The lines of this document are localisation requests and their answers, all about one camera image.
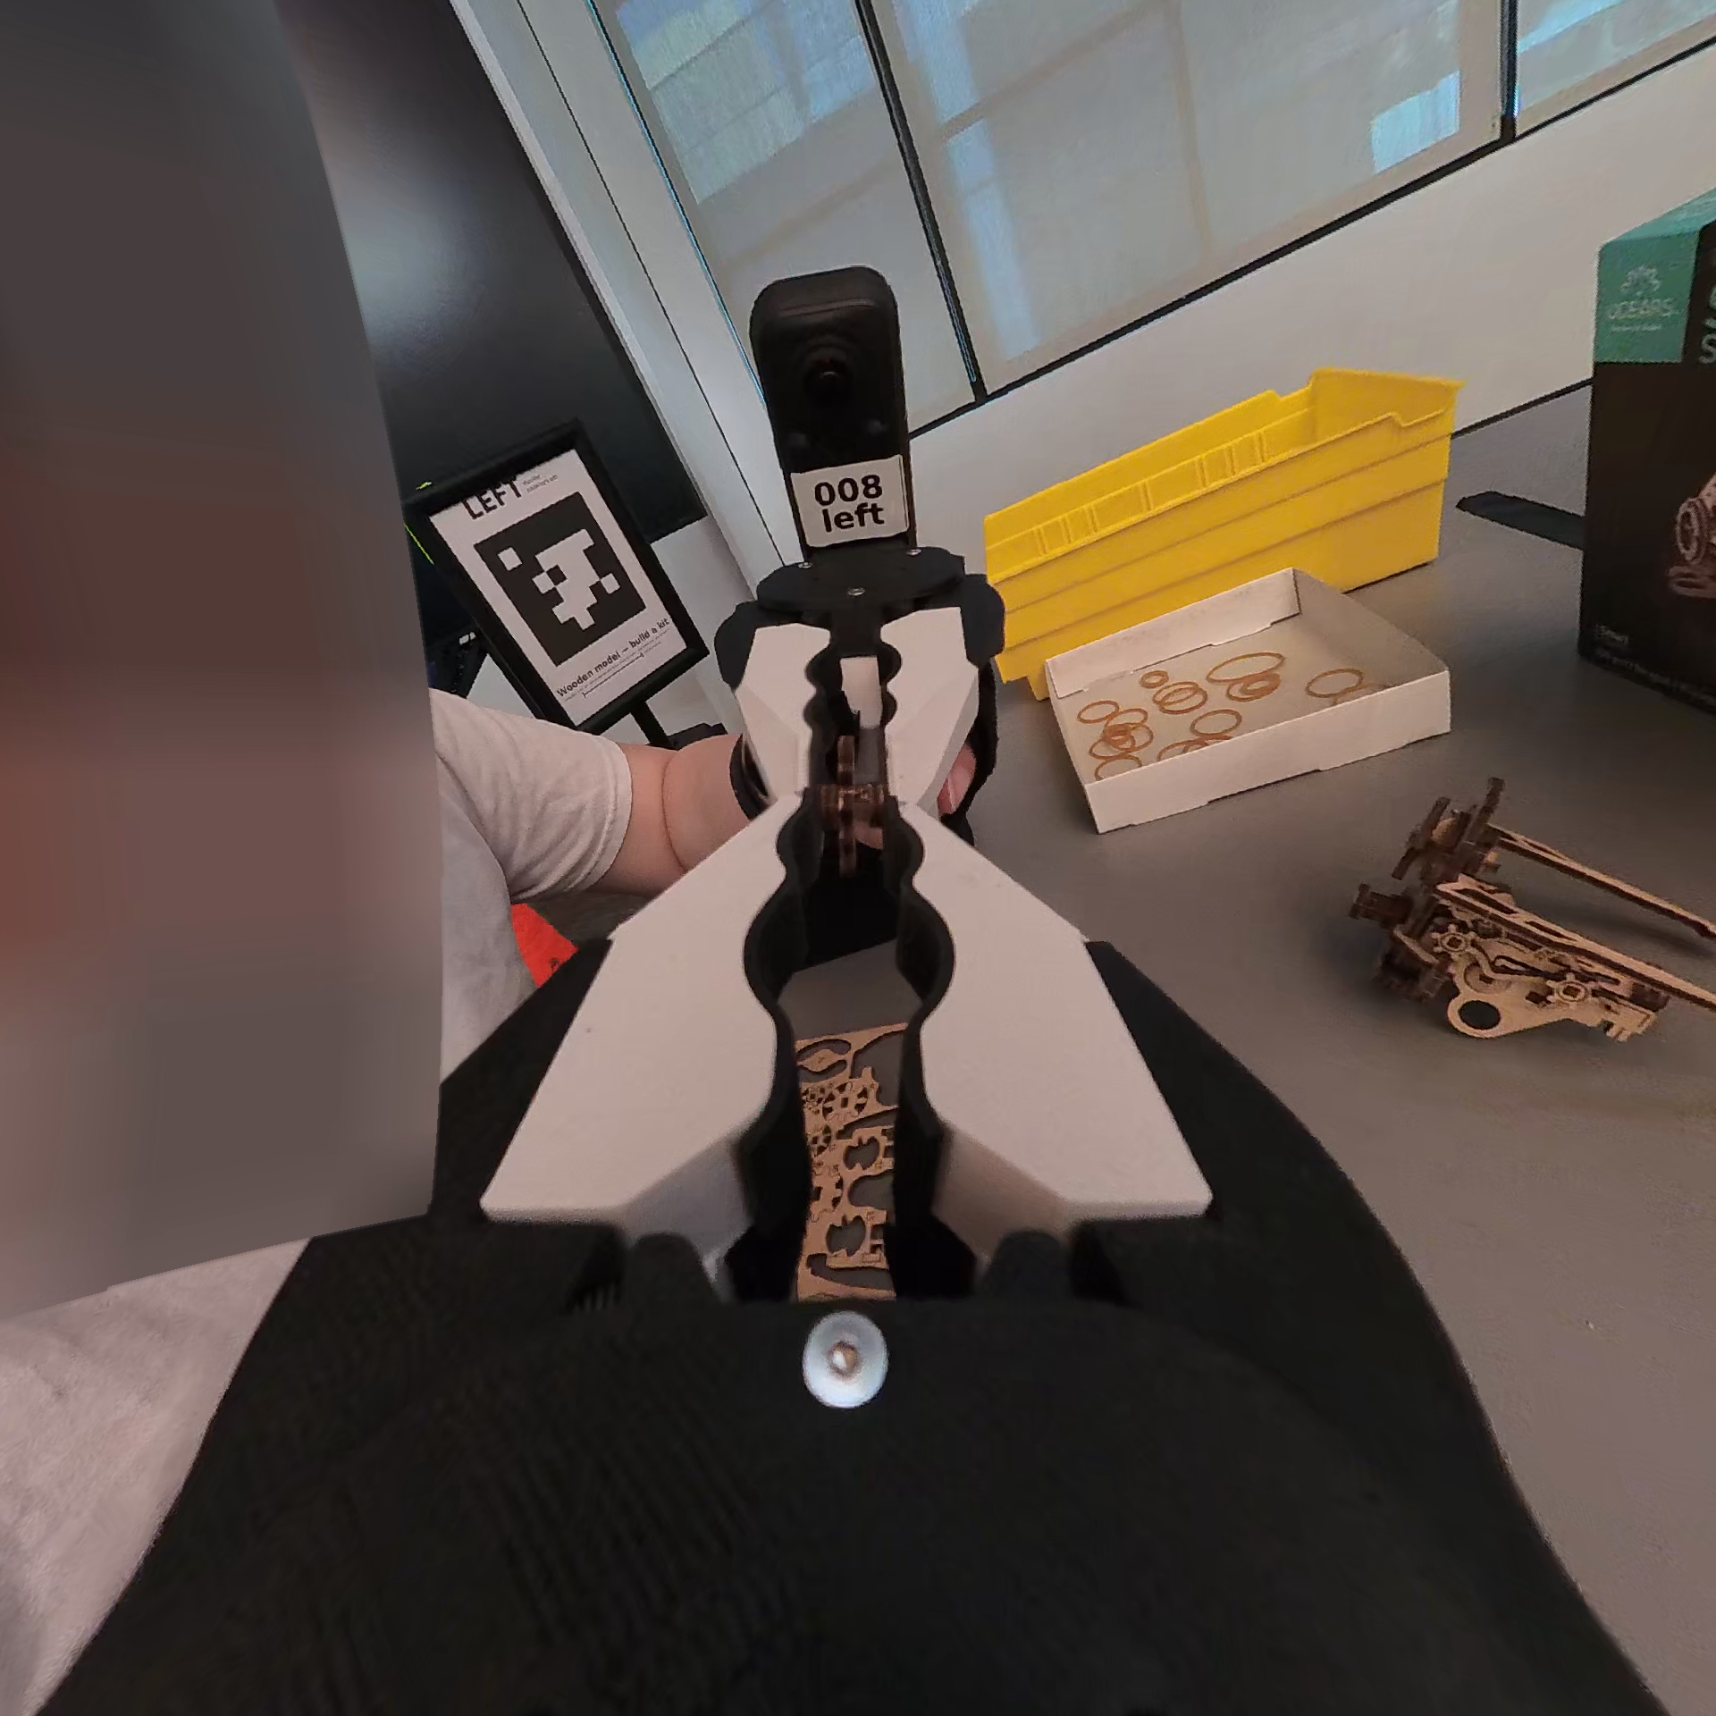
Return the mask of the frosted glass window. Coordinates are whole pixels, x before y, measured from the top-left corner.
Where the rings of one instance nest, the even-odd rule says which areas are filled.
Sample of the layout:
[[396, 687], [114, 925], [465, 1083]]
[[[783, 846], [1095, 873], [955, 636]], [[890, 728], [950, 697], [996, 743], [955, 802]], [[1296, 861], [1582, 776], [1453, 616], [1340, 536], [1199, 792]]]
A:
[[625, 2], [592, 11], [735, 330], [863, 265], [924, 424], [1683, 43], [1713, 3]]

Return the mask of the white cardboard tray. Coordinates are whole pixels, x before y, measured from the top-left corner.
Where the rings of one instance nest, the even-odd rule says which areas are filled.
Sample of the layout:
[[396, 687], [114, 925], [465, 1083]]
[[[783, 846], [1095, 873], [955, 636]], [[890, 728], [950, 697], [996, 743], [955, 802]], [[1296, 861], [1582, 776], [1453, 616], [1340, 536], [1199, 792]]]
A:
[[1296, 776], [1369, 759], [1450, 728], [1447, 667], [1407, 633], [1353, 595], [1282, 569], [1167, 616], [1052, 657], [1049, 698], [1069, 751], [1069, 703], [1110, 675], [1162, 666], [1179, 656], [1222, 647], [1233, 652], [1319, 641], [1378, 670], [1383, 692], [1185, 754], [1162, 758], [1105, 781], [1083, 781], [1100, 832], [1174, 817], [1205, 804]]

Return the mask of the person's white shirt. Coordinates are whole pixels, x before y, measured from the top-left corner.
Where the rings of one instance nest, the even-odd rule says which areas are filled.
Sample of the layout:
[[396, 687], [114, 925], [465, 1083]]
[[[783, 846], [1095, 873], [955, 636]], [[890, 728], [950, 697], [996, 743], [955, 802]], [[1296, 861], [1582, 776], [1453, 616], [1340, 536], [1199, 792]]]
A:
[[[513, 904], [599, 883], [633, 794], [610, 740], [446, 694], [431, 705], [451, 1072], [534, 991]], [[4, 1323], [4, 1713], [50, 1698], [135, 1573], [303, 1249], [150, 1275]]]

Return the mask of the orange object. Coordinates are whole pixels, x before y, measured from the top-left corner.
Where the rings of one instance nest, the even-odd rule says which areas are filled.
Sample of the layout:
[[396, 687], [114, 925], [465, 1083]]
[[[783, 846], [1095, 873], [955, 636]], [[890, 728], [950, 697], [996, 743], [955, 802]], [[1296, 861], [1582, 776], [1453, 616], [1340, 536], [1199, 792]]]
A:
[[528, 965], [530, 980], [541, 988], [567, 966], [571, 958], [579, 953], [577, 943], [571, 942], [567, 933], [558, 930], [534, 906], [525, 902], [513, 904], [510, 915], [520, 956]]

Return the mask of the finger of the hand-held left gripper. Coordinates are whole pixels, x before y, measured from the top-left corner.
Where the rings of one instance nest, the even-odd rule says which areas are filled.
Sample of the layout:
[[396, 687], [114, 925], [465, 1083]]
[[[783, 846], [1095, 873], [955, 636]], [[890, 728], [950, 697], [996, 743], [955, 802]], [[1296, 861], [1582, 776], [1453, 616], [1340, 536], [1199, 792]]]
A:
[[811, 674], [832, 644], [825, 628], [786, 623], [760, 626], [742, 670], [747, 815], [809, 790], [822, 800], [835, 781], [837, 728], [825, 694]]
[[939, 789], [978, 718], [980, 669], [959, 606], [916, 610], [881, 629], [875, 656], [845, 657], [845, 697], [875, 733], [873, 779], [937, 812]]

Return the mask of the partly built wooden model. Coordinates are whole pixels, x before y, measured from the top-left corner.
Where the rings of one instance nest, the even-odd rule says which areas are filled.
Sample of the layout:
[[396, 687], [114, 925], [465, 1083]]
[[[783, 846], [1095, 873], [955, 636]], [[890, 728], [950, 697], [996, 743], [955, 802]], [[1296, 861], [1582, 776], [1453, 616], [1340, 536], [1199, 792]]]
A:
[[1557, 1021], [1631, 1040], [1674, 999], [1713, 1011], [1711, 989], [1517, 901], [1498, 876], [1504, 855], [1669, 915], [1705, 940], [1715, 937], [1708, 915], [1496, 823], [1504, 789], [1503, 777], [1491, 777], [1478, 804], [1455, 809], [1437, 800], [1392, 871], [1402, 889], [1358, 889], [1351, 915], [1386, 929], [1378, 980], [1399, 996], [1442, 1003], [1448, 1024], [1478, 1040]]

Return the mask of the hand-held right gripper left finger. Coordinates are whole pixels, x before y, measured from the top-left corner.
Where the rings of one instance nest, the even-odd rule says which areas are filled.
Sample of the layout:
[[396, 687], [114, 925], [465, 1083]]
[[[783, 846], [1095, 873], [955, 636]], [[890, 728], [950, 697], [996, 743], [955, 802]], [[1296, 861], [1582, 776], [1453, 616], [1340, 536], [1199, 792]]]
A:
[[490, 1219], [676, 1233], [742, 1298], [793, 1297], [811, 1164], [781, 996], [822, 846], [816, 794], [781, 800], [612, 933]]

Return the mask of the dark model kit box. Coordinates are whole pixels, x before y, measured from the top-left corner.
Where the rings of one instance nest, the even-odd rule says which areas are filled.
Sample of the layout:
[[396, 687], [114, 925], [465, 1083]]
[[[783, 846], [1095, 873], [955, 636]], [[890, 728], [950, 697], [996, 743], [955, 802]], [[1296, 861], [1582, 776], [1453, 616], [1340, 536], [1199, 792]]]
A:
[[1598, 260], [1578, 654], [1715, 707], [1715, 194]]

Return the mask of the yellow plastic bin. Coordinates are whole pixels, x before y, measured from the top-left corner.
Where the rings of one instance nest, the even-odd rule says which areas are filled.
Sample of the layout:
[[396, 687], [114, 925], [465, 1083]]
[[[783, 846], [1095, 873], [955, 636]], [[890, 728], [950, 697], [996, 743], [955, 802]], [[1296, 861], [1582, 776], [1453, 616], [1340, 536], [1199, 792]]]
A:
[[1003, 680], [1279, 569], [1351, 592], [1440, 549], [1460, 381], [1317, 371], [990, 514]]

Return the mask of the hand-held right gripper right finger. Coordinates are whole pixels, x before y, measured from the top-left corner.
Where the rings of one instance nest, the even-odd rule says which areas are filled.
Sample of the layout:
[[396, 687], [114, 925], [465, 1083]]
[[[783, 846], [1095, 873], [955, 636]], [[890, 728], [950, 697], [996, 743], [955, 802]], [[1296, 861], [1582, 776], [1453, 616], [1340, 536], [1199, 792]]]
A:
[[965, 1292], [1013, 1233], [1202, 1216], [1212, 1188], [1100, 970], [1100, 947], [914, 804], [890, 800], [899, 1065], [888, 1264]]

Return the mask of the dark wooden axle part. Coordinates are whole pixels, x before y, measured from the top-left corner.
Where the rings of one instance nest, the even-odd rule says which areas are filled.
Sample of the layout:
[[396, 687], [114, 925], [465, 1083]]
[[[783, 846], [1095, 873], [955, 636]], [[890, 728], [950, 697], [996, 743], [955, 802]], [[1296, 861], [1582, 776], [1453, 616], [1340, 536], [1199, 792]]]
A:
[[842, 881], [857, 876], [862, 837], [880, 830], [890, 800], [883, 782], [819, 784], [804, 789], [806, 833], [801, 845], [812, 873], [829, 871]]

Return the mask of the black display screen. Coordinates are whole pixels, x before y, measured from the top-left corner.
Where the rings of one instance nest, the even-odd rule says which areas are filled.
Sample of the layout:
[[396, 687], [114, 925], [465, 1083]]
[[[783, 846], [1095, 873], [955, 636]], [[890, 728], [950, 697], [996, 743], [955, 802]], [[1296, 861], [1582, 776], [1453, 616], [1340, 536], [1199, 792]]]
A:
[[280, 2], [401, 491], [577, 421], [650, 541], [705, 509], [442, 2]]

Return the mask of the laser-cut wooden parts sheet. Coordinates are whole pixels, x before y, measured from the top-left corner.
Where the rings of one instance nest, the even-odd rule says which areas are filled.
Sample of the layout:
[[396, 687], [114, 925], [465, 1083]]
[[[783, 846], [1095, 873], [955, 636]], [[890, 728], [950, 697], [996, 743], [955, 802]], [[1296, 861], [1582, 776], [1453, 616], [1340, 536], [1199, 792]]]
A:
[[903, 1022], [796, 1045], [812, 1196], [797, 1302], [890, 1300], [894, 1123]]

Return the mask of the black framed marker sign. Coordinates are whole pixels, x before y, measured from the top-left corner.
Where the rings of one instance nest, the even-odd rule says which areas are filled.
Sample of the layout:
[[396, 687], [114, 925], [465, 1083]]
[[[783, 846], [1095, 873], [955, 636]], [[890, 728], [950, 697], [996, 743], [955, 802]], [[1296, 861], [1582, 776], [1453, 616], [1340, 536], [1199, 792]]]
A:
[[709, 649], [579, 422], [418, 486], [403, 518], [531, 713], [668, 746], [650, 700]]

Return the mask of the person's left forearm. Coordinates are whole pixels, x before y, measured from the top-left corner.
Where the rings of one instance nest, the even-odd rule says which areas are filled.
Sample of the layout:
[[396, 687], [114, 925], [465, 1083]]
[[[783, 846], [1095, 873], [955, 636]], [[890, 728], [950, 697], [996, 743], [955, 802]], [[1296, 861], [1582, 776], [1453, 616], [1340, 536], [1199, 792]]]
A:
[[658, 896], [750, 823], [735, 789], [742, 740], [705, 738], [681, 749], [622, 744], [631, 782], [628, 827], [599, 887]]

